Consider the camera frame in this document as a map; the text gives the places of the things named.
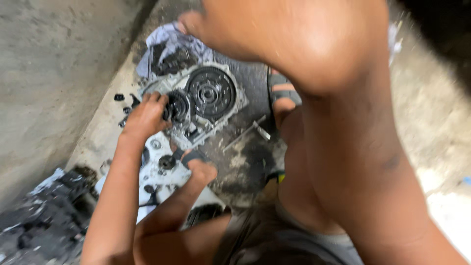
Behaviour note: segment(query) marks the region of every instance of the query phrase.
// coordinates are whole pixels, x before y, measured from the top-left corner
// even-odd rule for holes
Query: foot
[[[279,72],[275,69],[271,69],[272,74],[278,74]],[[280,84],[275,85],[270,88],[271,91],[288,91],[295,90],[292,84]],[[281,124],[295,108],[296,104],[289,98],[280,98],[277,99],[273,104],[273,116],[275,116],[276,127],[281,128]]]
[[[177,150],[177,145],[170,140],[170,149],[172,152]],[[180,161],[189,154],[192,149],[186,150],[181,156]],[[204,162],[201,159],[193,159],[188,162],[188,168],[191,170],[191,177],[200,180],[204,185],[208,185],[218,176],[218,170],[212,162]]]

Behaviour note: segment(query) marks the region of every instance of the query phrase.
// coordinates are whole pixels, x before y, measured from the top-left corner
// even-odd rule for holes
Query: leg
[[[212,262],[230,216],[178,231],[198,196],[217,175],[214,166],[201,160],[191,160],[188,167],[192,171],[188,182],[137,225],[134,243],[136,264]]]
[[[294,86],[277,85],[272,90],[294,90]],[[289,98],[278,99],[273,104],[276,125],[288,146],[284,158],[286,178],[279,185],[278,198],[286,211],[310,231],[323,234],[345,233],[321,208],[309,181],[300,108],[302,106],[296,108]]]

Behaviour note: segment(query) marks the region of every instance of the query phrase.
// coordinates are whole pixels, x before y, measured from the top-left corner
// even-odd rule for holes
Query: shirtless man
[[[396,132],[385,1],[203,5],[205,14],[180,17],[183,32],[233,58],[277,69],[293,85],[280,84],[274,70],[272,91],[295,88],[302,99],[294,92],[273,98],[288,146],[279,203],[180,232],[217,176],[193,159],[188,182],[136,226],[144,143],[169,126],[162,120],[168,98],[145,95],[119,137],[83,264],[466,264],[429,217]]]

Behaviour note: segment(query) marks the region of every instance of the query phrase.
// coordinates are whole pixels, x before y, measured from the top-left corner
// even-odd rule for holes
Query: gray rag
[[[198,57],[198,64],[213,61],[212,49],[204,45],[199,39],[181,33],[177,25],[177,21],[162,25],[149,35],[146,40],[147,51],[139,62],[138,67],[136,67],[139,76],[150,78],[151,73],[149,69],[152,63],[150,48],[164,42],[166,42],[166,45],[160,56],[159,64],[162,63],[167,56],[175,53],[178,48],[186,48],[192,52]]]

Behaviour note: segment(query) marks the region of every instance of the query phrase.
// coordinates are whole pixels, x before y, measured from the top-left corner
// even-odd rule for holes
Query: gear
[[[236,102],[236,88],[229,76],[215,67],[201,67],[191,73],[186,85],[195,113],[216,122]]]
[[[187,97],[178,91],[172,91],[167,95],[169,96],[169,103],[165,106],[163,112],[164,120],[183,122],[189,109]]]

